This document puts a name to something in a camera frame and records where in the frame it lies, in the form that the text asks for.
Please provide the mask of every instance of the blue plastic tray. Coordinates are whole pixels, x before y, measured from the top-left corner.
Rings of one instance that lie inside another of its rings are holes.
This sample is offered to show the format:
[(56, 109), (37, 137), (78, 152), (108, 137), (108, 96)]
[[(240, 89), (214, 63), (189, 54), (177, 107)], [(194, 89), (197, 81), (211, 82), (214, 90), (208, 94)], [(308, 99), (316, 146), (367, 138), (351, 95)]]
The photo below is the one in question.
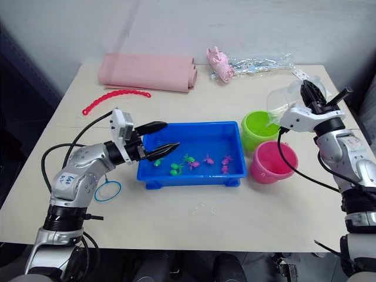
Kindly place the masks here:
[[(139, 163), (137, 179), (146, 182), (147, 189), (208, 184), (239, 186), (240, 178), (247, 176), (236, 122), (169, 123), (164, 129), (143, 138), (146, 150), (173, 142), (180, 142), (179, 147), (165, 157), (159, 167), (148, 160)], [(194, 157), (200, 166), (190, 170), (184, 163), (182, 175), (170, 175), (171, 164), (183, 163), (185, 154)], [(207, 154), (214, 160), (213, 165), (202, 162)], [(226, 155), (233, 160), (229, 164), (229, 173), (222, 174), (221, 162)]]

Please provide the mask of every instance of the green plastic cup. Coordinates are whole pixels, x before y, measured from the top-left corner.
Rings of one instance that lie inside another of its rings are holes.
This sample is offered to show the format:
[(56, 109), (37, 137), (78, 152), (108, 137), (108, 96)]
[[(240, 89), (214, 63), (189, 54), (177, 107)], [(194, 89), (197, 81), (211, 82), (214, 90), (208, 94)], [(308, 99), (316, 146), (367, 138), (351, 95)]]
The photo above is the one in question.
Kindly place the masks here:
[(253, 152), (258, 145), (269, 140), (276, 140), (279, 126), (269, 124), (267, 112), (259, 110), (251, 112), (241, 122), (241, 143), (244, 149)]

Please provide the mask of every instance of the white wall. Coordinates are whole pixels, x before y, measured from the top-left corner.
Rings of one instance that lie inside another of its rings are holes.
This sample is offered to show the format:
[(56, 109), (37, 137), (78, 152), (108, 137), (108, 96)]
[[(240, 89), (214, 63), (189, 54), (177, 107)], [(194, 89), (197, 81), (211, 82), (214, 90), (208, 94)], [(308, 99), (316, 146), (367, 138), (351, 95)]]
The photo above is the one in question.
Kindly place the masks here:
[(63, 93), (85, 62), (100, 62), (124, 26), (122, 51), (230, 56), (292, 52), (325, 65), (338, 88), (376, 51), (375, 0), (0, 0), (2, 24)]

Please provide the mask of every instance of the blue rubber band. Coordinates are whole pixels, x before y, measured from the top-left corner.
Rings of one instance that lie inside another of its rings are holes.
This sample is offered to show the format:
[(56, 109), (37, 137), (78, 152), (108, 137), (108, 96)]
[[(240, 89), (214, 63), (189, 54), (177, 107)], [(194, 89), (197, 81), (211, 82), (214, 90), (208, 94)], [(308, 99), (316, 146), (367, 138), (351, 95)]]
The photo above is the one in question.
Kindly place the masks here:
[[(109, 184), (109, 183), (115, 183), (115, 184), (117, 184), (117, 185), (119, 186), (119, 191), (117, 191), (116, 194), (113, 195), (112, 197), (107, 198), (107, 199), (105, 199), (105, 200), (100, 200), (100, 199), (98, 199), (98, 197), (97, 197), (97, 193), (99, 192), (99, 190), (102, 189), (103, 186), (106, 186), (106, 185)], [(94, 193), (94, 199), (95, 199), (97, 202), (106, 202), (106, 201), (109, 201), (109, 200), (115, 198), (115, 197), (120, 193), (121, 190), (122, 190), (122, 185), (121, 185), (120, 182), (118, 182), (118, 181), (114, 181), (114, 180), (112, 180), (112, 181), (108, 181), (108, 179), (106, 178), (106, 181), (104, 182), (104, 184), (100, 185), (100, 186), (95, 190), (95, 193)]]

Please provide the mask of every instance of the white table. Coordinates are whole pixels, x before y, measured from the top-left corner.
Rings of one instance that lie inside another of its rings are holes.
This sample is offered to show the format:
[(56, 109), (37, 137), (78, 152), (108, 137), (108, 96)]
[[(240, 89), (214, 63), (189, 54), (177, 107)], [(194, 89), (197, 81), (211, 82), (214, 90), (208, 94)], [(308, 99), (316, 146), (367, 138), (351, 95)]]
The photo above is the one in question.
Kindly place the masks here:
[[(108, 92), (98, 84), (98, 69), (98, 65), (80, 68), (36, 144), (0, 211), (0, 241), (34, 242), (49, 203), (49, 192), (40, 170), (43, 152), (55, 144), (71, 142), (85, 125), (113, 107), (130, 112), (136, 126), (153, 120), (235, 120), (240, 125), (248, 112), (266, 108), (266, 96), (272, 90), (296, 80), (292, 74), (285, 73), (234, 79), (223, 86), (209, 79), (208, 67), (199, 66), (196, 87), (188, 94), (152, 90), (150, 99), (118, 96), (84, 117), (82, 109)], [(301, 66), (301, 69), (309, 75), (320, 76), (331, 93), (338, 93), (323, 66)], [(358, 128), (344, 103), (341, 108), (348, 113), (346, 127)], [(364, 140), (359, 130), (355, 133)], [(335, 186), (331, 175), (318, 164), (313, 137), (313, 133), (289, 132), (283, 141), (296, 151), (303, 173)], [(111, 135), (108, 120), (104, 120), (88, 130), (80, 143), (107, 140), (111, 140)], [(58, 149), (49, 155), (46, 166), (50, 180), (61, 168), (65, 152), (66, 148)], [(251, 159), (247, 157), (246, 162), (249, 166)], [(296, 174), (271, 185), (258, 184), (248, 177), (242, 179), (238, 188), (183, 186), (146, 190), (136, 180), (136, 173), (137, 164), (117, 167), (109, 173), (109, 178), (123, 184), (121, 194), (106, 203), (93, 200), (89, 206), (90, 213), (105, 217), (104, 221), (89, 220), (84, 224), (100, 247), (323, 251), (314, 244), (314, 239), (339, 249), (340, 236), (347, 233), (345, 214), (340, 209), (341, 196)]]

